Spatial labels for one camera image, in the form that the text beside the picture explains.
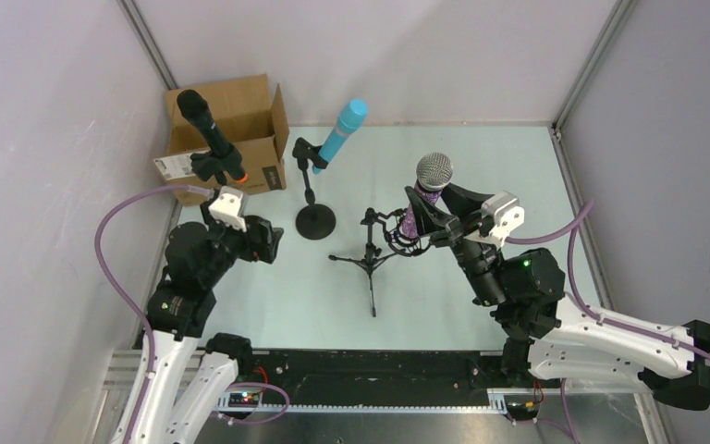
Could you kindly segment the purple glitter microphone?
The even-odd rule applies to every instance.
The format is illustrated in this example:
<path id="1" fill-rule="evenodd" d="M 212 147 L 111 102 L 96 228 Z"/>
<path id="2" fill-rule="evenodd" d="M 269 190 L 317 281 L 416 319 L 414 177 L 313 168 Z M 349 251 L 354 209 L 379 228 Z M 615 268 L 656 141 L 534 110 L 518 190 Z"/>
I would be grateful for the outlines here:
<path id="1" fill-rule="evenodd" d="M 415 168 L 415 173 L 416 181 L 413 189 L 426 202 L 435 205 L 442 190 L 452 180 L 453 167 L 447 155 L 429 153 L 420 159 Z M 416 241 L 419 238 L 417 223 L 411 205 L 406 208 L 404 218 L 399 225 L 399 232 L 410 241 Z"/>

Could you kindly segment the black round-base mic stand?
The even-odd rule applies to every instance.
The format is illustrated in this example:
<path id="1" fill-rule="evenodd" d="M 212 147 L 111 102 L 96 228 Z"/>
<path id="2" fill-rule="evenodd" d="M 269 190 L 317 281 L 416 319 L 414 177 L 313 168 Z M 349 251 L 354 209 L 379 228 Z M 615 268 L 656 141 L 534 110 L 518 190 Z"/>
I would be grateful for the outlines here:
<path id="1" fill-rule="evenodd" d="M 192 172 L 201 181 L 214 178 L 219 185 L 226 186 L 227 176 L 230 176 L 238 184 L 249 179 L 249 175 L 242 165 L 242 156 L 237 150 L 225 155 L 215 154 L 212 151 L 192 154 L 190 161 Z"/>
<path id="2" fill-rule="evenodd" d="M 336 216 L 332 209 L 317 203 L 315 193 L 309 178 L 309 167 L 319 167 L 325 170 L 328 162 L 320 156 L 322 146 L 314 146 L 303 138 L 295 141 L 292 156 L 297 161 L 304 183 L 304 198 L 306 205 L 299 210 L 295 219 L 295 227 L 299 234 L 307 240 L 318 241 L 329 236 L 336 227 Z"/>

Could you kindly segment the teal microphone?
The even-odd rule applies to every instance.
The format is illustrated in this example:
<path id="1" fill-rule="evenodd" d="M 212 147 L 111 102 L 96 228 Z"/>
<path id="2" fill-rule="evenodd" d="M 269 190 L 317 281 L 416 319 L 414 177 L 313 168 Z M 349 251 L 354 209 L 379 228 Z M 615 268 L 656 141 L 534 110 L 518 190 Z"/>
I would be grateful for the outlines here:
<path id="1" fill-rule="evenodd" d="M 362 99 L 352 99 L 344 105 L 337 121 L 321 145 L 318 154 L 330 164 L 347 139 L 358 130 L 369 113 L 369 106 Z"/>

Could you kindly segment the black tripod shock-mount stand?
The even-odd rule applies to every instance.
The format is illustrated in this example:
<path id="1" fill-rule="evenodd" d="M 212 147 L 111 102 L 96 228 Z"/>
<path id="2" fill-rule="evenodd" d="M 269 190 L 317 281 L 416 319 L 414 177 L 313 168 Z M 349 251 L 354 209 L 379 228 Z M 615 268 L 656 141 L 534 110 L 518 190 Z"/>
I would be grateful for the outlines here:
<path id="1" fill-rule="evenodd" d="M 406 258 L 419 257 L 426 253 L 430 244 L 423 245 L 419 239 L 406 237 L 401 233 L 401 226 L 407 216 L 407 211 L 397 209 L 391 213 L 384 214 L 377 212 L 374 208 L 366 209 L 361 224 L 367 228 L 367 240 L 364 246 L 364 254 L 361 258 L 345 258 L 329 254 L 328 259 L 334 262 L 349 263 L 360 268 L 367 276 L 368 288 L 370 292 L 371 316 L 377 317 L 376 303 L 373 292 L 373 274 L 387 260 L 401 256 Z M 390 253 L 383 254 L 383 250 L 374 243 L 374 228 L 379 226 L 384 241 Z"/>

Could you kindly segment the black microphone orange end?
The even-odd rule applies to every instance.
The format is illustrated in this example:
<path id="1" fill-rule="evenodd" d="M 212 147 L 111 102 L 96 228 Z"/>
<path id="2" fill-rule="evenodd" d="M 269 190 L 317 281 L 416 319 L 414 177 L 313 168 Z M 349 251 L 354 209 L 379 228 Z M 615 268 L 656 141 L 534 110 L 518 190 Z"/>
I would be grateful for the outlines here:
<path id="1" fill-rule="evenodd" d="M 208 103 L 198 92 L 191 89 L 182 91 L 177 96 L 177 106 L 181 115 L 200 133 L 209 151 L 225 155 L 237 150 L 219 129 Z"/>

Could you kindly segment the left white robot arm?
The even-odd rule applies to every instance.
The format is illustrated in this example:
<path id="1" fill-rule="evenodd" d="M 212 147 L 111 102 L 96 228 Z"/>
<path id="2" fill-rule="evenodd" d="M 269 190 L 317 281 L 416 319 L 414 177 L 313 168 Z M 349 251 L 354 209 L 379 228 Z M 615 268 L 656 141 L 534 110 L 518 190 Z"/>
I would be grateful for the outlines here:
<path id="1" fill-rule="evenodd" d="M 271 264 L 277 256 L 283 229 L 259 216 L 245 222 L 245 230 L 209 220 L 170 232 L 162 279 L 146 307 L 140 374 L 113 442 L 193 442 L 225 390 L 252 370 L 250 340 L 218 333 L 189 386 L 179 388 L 216 304 L 214 287 L 238 260 Z"/>

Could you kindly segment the brown cardboard box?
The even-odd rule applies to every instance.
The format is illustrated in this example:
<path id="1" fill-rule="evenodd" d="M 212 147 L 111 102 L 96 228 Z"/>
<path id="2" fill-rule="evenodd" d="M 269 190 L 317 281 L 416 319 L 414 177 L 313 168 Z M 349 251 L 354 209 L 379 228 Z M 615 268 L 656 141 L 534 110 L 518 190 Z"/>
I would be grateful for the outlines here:
<path id="1" fill-rule="evenodd" d="M 248 178 L 227 184 L 250 195 L 287 187 L 283 160 L 289 136 L 288 117 L 280 84 L 265 74 L 193 85 L 191 89 L 208 103 L 218 128 L 242 155 Z M 166 154 L 153 160 L 155 169 L 170 185 L 218 188 L 216 179 L 200 180 L 192 171 L 190 157 L 205 153 L 202 135 L 182 115 L 177 104 L 181 90 L 165 93 L 165 109 L 171 130 Z"/>

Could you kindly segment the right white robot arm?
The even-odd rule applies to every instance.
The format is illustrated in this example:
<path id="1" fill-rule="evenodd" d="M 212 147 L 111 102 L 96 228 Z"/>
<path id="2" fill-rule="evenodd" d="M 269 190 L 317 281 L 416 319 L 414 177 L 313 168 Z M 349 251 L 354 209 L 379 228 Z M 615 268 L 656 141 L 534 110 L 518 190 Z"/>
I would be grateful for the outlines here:
<path id="1" fill-rule="evenodd" d="M 503 246 L 525 218 L 511 193 L 451 184 L 441 191 L 443 208 L 413 188 L 406 194 L 417 235 L 453 252 L 474 303 L 505 331 L 506 375 L 613 382 L 683 410 L 710 406 L 709 324 L 654 324 L 578 302 L 545 248 L 505 258 Z"/>

